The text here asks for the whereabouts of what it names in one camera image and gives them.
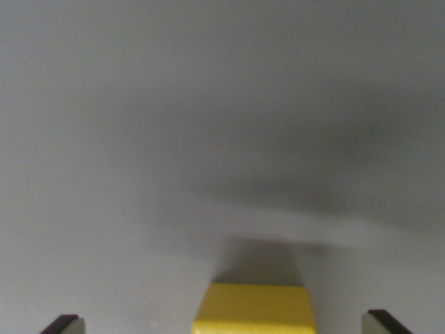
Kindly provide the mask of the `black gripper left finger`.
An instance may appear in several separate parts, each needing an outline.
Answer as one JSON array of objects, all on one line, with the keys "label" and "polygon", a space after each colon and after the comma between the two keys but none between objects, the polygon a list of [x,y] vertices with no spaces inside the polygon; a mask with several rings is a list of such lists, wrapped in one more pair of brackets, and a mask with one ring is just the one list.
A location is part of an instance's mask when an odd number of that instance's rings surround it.
[{"label": "black gripper left finger", "polygon": [[78,315],[60,315],[40,334],[85,334],[85,319]]}]

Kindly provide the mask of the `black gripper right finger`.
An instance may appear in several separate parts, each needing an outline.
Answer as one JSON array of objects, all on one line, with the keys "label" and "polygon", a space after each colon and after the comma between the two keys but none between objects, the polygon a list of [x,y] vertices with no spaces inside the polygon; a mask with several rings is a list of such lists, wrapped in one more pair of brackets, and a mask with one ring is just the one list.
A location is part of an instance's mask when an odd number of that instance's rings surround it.
[{"label": "black gripper right finger", "polygon": [[386,310],[368,310],[361,318],[361,334],[413,334]]}]

